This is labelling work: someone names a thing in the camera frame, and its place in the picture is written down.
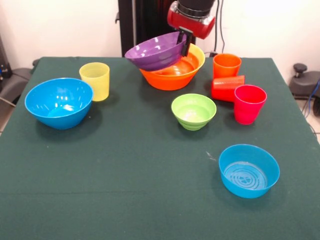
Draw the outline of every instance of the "bowl rim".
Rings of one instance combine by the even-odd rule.
[[[139,56],[139,57],[129,57],[129,56],[127,56],[127,54],[128,54],[130,51],[133,51],[134,48],[136,48],[137,46],[142,45],[142,44],[146,44],[146,43],[148,43],[148,42],[151,42],[151,41],[154,40],[155,38],[160,38],[160,37],[162,38],[162,37],[165,37],[165,36],[167,36],[167,35],[177,35],[177,37],[178,37],[179,32],[178,32],[178,31],[173,31],[173,32],[169,32],[169,33],[166,33],[166,34],[163,34],[163,35],[160,35],[160,36],[155,36],[155,37],[150,38],[150,39],[148,39],[148,40],[146,40],[146,41],[143,41],[143,42],[141,42],[141,43],[133,46],[133,47],[130,48],[128,51],[126,51],[125,54],[124,54],[124,57],[125,57],[126,59],[128,59],[128,60],[140,60],[140,59],[145,59],[145,58],[148,58],[148,57],[153,57],[154,55],[163,53],[163,52],[165,52],[165,51],[171,50],[171,49],[173,49],[173,48],[176,48],[177,46],[180,46],[180,45],[182,45],[182,44],[184,44],[184,43],[186,42],[186,40],[183,40],[182,42],[180,42],[180,43],[178,43],[178,44],[175,44],[175,45],[173,45],[172,47],[169,47],[169,48],[167,48],[167,49],[158,51],[158,52],[156,52],[156,53],[153,53],[153,54],[150,54],[150,55],[147,55],[147,56]]]
[[[160,71],[160,70],[157,70],[157,71],[146,71],[146,70],[143,70],[143,69],[139,69],[143,74],[147,73],[147,74],[152,74],[152,75],[155,75],[155,76],[161,76],[165,79],[161,79],[162,81],[172,81],[172,79],[167,79],[167,78],[172,78],[172,77],[185,77],[185,76],[188,76],[188,75],[192,75],[194,73],[197,73],[199,71],[199,69],[205,64],[206,62],[206,55],[204,53],[204,51],[202,51],[202,49],[200,47],[198,47],[197,45],[193,44],[193,43],[190,43],[190,48],[195,48],[195,49],[199,49],[200,52],[201,52],[201,55],[203,57],[203,61],[202,62],[199,62],[199,65],[197,68],[195,68],[194,70],[190,71],[190,72],[187,72],[185,74],[181,74],[181,75],[161,75],[161,74],[157,74],[157,73],[154,73],[154,72],[157,72],[157,71]]]
[[[87,104],[85,104],[83,107],[81,107],[80,109],[78,109],[77,111],[74,111],[74,112],[72,112],[72,113],[70,113],[70,114],[63,115],[63,116],[43,116],[43,115],[39,115],[39,114],[33,113],[33,111],[31,111],[31,110],[29,109],[29,107],[27,106],[27,98],[28,98],[28,96],[31,94],[31,92],[32,92],[33,90],[35,90],[36,88],[40,87],[41,85],[45,85],[45,84],[47,84],[47,83],[49,83],[49,82],[54,82],[54,81],[63,80],[63,79],[76,80],[76,81],[79,81],[79,82],[81,82],[81,83],[89,86],[89,89],[91,89],[91,100],[90,100]],[[90,105],[90,104],[92,103],[93,98],[94,98],[94,90],[93,90],[93,88],[92,88],[88,83],[86,83],[85,81],[82,81],[82,80],[80,80],[80,79],[73,78],[73,77],[59,77],[59,78],[54,78],[54,79],[50,79],[50,80],[44,81],[44,82],[39,83],[38,85],[34,86],[34,87],[27,93],[27,95],[25,96],[25,98],[24,98],[24,106],[25,106],[25,108],[28,110],[29,113],[31,113],[32,115],[34,115],[34,116],[36,116],[36,117],[44,118],[44,119],[59,119],[59,118],[65,118],[65,117],[74,115],[74,114],[82,111],[82,110],[85,109],[88,105]]]
[[[278,168],[278,176],[276,177],[274,183],[272,183],[270,186],[267,186],[267,187],[264,187],[264,188],[261,188],[261,189],[250,189],[250,188],[244,188],[244,187],[241,187],[239,185],[236,185],[234,184],[232,181],[230,181],[228,178],[226,178],[224,172],[222,171],[221,169],[221,158],[222,158],[222,155],[232,149],[232,148],[235,148],[235,147],[239,147],[239,146],[246,146],[246,147],[252,147],[252,148],[255,148],[255,149],[259,149],[259,150],[262,150],[264,153],[266,153],[267,155],[269,155],[269,157],[271,157],[271,159],[275,162],[277,168]],[[225,148],[222,153],[220,154],[219,156],[219,160],[218,160],[218,164],[219,164],[219,170],[220,170],[220,173],[224,176],[225,179],[227,179],[227,181],[229,183],[231,183],[232,185],[234,186],[237,186],[238,188],[241,188],[241,189],[244,189],[244,190],[247,190],[247,191],[253,191],[253,192],[256,192],[256,191],[264,191],[264,190],[268,190],[270,188],[272,188],[279,180],[280,178],[280,167],[279,167],[279,164],[277,162],[277,160],[274,158],[274,156],[272,156],[268,151],[264,150],[263,148],[259,147],[259,146],[256,146],[256,145],[252,145],[252,144],[246,144],[246,143],[240,143],[240,144],[235,144],[235,145],[231,145],[231,146],[228,146],[227,148]]]
[[[179,116],[177,116],[177,115],[175,114],[174,109],[173,109],[173,105],[174,105],[174,103],[175,103],[175,101],[176,101],[177,99],[179,99],[179,98],[181,98],[181,97],[184,97],[184,96],[200,96],[201,98],[210,100],[210,102],[212,102],[213,105],[215,106],[213,113],[210,114],[210,117],[208,117],[206,120],[203,120],[203,121],[186,121],[186,120],[183,120],[182,118],[180,118]],[[202,95],[202,94],[199,94],[199,93],[186,93],[186,94],[182,94],[182,95],[177,96],[177,97],[172,101],[172,103],[171,103],[171,111],[172,111],[173,115],[174,115],[176,118],[178,118],[178,119],[180,119],[180,120],[182,120],[182,121],[184,121],[184,122],[193,123],[193,124],[201,124],[201,123],[205,123],[205,122],[207,122],[207,121],[210,121],[210,120],[216,115],[216,113],[217,113],[217,105],[216,105],[216,103],[215,103],[210,97],[207,97],[207,96],[205,96],[205,95]]]

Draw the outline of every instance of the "white speck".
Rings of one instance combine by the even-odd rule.
[[[213,161],[217,161],[215,158],[213,158],[212,156],[211,156],[211,154],[209,153],[209,152],[207,152],[207,151],[205,151],[206,152],[206,154],[208,155],[208,157],[209,157],[209,159],[211,159],[211,160],[213,160]]]

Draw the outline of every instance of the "green bowl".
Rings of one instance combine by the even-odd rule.
[[[196,131],[203,128],[215,116],[217,106],[207,96],[188,93],[174,99],[171,110],[185,129]]]

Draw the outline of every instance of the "blue bowl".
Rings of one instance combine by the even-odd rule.
[[[75,78],[45,81],[25,97],[26,109],[40,122],[54,129],[70,129],[88,113],[94,92],[89,84]]]
[[[280,176],[275,158],[262,148],[248,144],[226,148],[219,157],[219,168],[224,186],[246,199],[264,195]]]

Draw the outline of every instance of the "bowl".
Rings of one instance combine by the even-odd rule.
[[[264,149],[249,144],[226,148],[219,157],[219,168],[224,186],[246,199],[264,195],[280,176],[275,158]]]
[[[188,93],[174,99],[171,110],[182,127],[196,131],[215,116],[217,106],[209,97]]]
[[[25,97],[26,109],[40,122],[54,129],[70,129],[88,113],[94,92],[75,78],[57,78],[32,88]]]
[[[204,52],[198,46],[190,44],[186,57],[182,57],[176,64],[158,71],[144,71],[140,69],[146,81],[156,89],[174,91],[184,88],[204,65]]]
[[[128,50],[124,57],[145,71],[156,71],[169,67],[181,59],[186,37],[177,44],[179,32],[154,37]]]

